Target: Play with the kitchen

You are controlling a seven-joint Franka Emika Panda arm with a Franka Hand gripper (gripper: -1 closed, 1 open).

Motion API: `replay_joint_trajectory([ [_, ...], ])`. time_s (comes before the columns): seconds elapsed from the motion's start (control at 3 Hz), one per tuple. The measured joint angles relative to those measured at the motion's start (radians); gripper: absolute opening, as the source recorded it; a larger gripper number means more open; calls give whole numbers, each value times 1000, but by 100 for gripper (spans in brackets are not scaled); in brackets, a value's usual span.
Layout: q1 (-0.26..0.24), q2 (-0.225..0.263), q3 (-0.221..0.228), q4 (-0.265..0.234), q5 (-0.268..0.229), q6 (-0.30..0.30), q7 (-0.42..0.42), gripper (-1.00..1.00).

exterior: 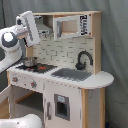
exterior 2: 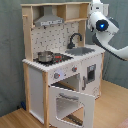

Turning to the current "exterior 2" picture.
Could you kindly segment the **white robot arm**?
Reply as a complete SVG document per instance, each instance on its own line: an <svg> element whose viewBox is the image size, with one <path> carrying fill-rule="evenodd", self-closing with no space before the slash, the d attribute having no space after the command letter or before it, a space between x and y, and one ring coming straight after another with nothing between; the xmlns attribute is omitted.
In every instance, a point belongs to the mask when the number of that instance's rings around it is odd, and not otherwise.
<svg viewBox="0 0 128 128"><path fill-rule="evenodd" d="M109 41L119 31L118 22L108 17L108 5L92 0L88 7L88 28L95 31L92 41L118 59L128 61L128 46L117 50Z"/></svg>

